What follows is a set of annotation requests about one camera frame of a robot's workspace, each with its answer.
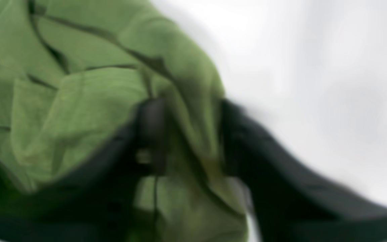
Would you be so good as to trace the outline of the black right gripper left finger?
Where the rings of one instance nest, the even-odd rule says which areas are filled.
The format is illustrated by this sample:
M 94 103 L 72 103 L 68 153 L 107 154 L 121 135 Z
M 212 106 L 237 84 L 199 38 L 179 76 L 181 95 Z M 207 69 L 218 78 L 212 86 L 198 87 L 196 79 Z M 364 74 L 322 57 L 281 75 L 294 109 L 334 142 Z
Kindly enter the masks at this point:
M 162 98 L 144 102 L 84 164 L 34 194 L 0 205 L 0 240 L 125 239 L 141 178 L 165 173 L 166 118 Z

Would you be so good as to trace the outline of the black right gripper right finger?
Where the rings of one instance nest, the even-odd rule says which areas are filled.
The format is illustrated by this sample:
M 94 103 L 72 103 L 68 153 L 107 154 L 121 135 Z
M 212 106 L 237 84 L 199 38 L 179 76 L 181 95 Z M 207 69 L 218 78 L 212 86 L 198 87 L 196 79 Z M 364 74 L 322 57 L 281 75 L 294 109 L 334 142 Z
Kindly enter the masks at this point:
M 250 190 L 264 242 L 387 242 L 387 207 L 318 175 L 228 100 L 225 171 Z

